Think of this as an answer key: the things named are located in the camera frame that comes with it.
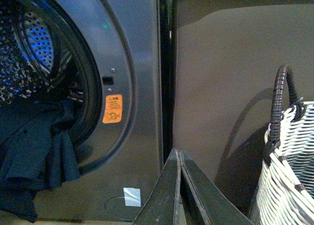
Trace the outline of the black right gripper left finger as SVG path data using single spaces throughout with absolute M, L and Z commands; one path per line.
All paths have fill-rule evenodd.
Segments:
M 178 225 L 181 166 L 179 151 L 172 149 L 155 187 L 134 219 L 134 225 Z

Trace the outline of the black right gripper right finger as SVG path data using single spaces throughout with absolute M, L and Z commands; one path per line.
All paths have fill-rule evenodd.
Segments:
M 181 196 L 188 225 L 251 225 L 206 176 L 186 150 L 180 150 Z

